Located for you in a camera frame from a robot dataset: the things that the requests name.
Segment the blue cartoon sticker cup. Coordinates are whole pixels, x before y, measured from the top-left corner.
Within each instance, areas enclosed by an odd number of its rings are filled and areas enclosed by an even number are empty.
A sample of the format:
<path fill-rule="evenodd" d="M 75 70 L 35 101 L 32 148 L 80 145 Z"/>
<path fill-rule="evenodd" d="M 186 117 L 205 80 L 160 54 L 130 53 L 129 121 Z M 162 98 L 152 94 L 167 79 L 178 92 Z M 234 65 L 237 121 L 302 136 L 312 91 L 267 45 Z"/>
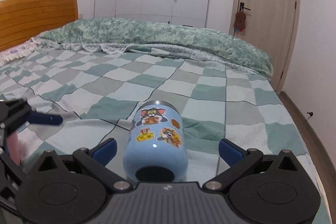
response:
<path fill-rule="evenodd" d="M 123 168 L 133 182 L 180 182 L 188 167 L 182 118 L 165 101 L 141 105 L 131 121 Z"/>

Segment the pink cup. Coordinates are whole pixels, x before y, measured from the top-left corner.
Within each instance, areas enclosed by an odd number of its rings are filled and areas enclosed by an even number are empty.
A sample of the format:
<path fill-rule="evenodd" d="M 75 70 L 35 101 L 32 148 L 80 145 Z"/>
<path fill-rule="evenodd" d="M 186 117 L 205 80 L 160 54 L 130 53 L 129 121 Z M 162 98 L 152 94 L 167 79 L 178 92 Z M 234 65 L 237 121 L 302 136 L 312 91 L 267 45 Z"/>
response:
<path fill-rule="evenodd" d="M 7 150 L 10 156 L 10 159 L 15 162 L 17 166 L 21 164 L 21 156 L 20 156 L 20 149 L 19 149 L 19 140 L 18 140 L 18 133 L 13 132 L 7 138 Z"/>

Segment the green checkered bed sheet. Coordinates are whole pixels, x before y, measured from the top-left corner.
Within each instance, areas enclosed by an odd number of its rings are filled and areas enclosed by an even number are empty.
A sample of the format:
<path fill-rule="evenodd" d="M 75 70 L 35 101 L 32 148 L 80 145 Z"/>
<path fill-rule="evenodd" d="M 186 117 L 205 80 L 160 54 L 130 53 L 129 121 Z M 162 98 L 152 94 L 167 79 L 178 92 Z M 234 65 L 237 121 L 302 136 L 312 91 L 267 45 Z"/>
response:
<path fill-rule="evenodd" d="M 135 50 L 41 46 L 1 67 L 1 101 L 19 99 L 31 112 L 60 115 L 63 123 L 26 121 L 15 131 L 26 178 L 14 199 L 18 212 L 1 208 L 1 223 L 331 223 L 309 151 L 260 74 Z M 133 182 L 125 173 L 131 121 L 149 101 L 170 103 L 182 118 L 183 181 Z M 117 154 L 105 167 L 132 190 L 108 190 L 72 156 L 109 138 Z M 204 190 L 230 168 L 219 156 L 222 139 L 264 157 L 255 173 L 228 190 Z"/>

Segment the floral lace-trimmed pillow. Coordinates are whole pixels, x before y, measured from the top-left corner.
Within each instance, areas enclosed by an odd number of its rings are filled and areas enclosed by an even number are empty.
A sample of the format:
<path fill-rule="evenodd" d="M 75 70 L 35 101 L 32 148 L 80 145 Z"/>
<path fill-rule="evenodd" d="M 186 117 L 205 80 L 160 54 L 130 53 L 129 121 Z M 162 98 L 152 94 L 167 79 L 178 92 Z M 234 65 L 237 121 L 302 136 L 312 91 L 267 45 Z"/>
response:
<path fill-rule="evenodd" d="M 3 67 L 6 64 L 15 60 L 20 60 L 29 56 L 41 43 L 38 38 L 31 38 L 30 40 L 19 44 L 18 46 L 1 51 L 0 53 L 0 66 Z"/>

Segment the orange wooden headboard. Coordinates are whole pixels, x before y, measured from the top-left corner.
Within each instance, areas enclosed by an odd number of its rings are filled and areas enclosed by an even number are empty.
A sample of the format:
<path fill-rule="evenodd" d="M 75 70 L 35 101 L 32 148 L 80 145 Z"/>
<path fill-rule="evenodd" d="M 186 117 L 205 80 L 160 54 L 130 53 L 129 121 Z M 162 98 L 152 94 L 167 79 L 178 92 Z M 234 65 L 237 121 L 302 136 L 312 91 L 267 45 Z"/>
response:
<path fill-rule="evenodd" d="M 1 51 L 78 18 L 77 0 L 1 1 Z"/>

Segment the green floral duvet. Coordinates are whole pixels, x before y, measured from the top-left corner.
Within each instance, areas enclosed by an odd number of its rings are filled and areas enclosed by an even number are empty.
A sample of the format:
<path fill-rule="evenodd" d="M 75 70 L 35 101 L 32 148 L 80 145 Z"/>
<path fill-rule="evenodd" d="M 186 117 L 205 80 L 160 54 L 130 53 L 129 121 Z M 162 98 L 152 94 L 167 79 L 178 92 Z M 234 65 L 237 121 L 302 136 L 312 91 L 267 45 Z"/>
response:
<path fill-rule="evenodd" d="M 209 28 L 124 18 L 81 19 L 42 32 L 36 40 L 44 47 L 117 53 L 140 51 L 199 61 L 218 61 L 242 72 L 271 80 L 271 58 L 234 36 Z"/>

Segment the beige wooden door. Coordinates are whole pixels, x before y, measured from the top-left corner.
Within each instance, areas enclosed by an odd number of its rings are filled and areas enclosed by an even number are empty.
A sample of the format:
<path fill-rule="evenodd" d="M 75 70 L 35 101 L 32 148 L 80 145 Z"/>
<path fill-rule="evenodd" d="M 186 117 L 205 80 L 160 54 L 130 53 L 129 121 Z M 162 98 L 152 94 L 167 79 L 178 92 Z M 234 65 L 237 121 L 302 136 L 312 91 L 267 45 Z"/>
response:
<path fill-rule="evenodd" d="M 297 35 L 300 0 L 234 0 L 233 13 L 240 2 L 245 11 L 246 28 L 242 32 L 230 29 L 236 36 L 266 52 L 272 59 L 271 85 L 276 92 L 284 86 Z"/>

